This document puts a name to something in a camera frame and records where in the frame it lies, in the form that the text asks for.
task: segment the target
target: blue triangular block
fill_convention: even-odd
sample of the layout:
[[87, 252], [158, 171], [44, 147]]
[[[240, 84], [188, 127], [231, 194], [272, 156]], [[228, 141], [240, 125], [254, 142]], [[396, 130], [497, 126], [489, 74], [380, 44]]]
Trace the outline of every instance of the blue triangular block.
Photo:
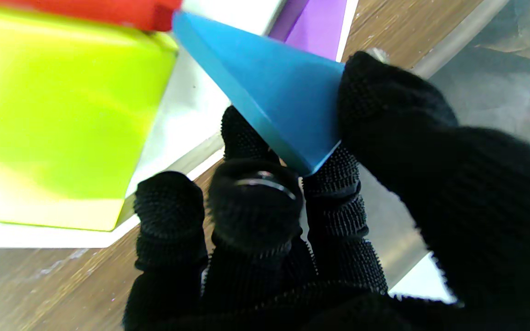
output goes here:
[[339, 145], [345, 65], [186, 12], [173, 31], [263, 140], [302, 176]]

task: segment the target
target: yellow-green block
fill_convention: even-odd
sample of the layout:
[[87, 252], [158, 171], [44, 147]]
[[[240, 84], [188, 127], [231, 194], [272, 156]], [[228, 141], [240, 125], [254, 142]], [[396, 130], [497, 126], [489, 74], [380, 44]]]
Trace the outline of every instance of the yellow-green block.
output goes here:
[[0, 8], [0, 222], [112, 230], [176, 56], [164, 34]]

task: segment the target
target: wooden surface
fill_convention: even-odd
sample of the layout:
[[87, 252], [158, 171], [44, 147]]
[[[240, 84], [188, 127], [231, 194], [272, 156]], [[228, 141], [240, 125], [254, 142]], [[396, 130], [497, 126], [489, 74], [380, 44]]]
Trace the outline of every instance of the wooden surface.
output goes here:
[[343, 62], [356, 51], [378, 47], [390, 62], [411, 68], [482, 0], [360, 0]]
[[[481, 0], [361, 0], [345, 50], [410, 68]], [[196, 181], [206, 190], [213, 168]], [[204, 222], [210, 233], [209, 222]], [[0, 250], [0, 331], [114, 331], [138, 272], [138, 228], [107, 249]]]

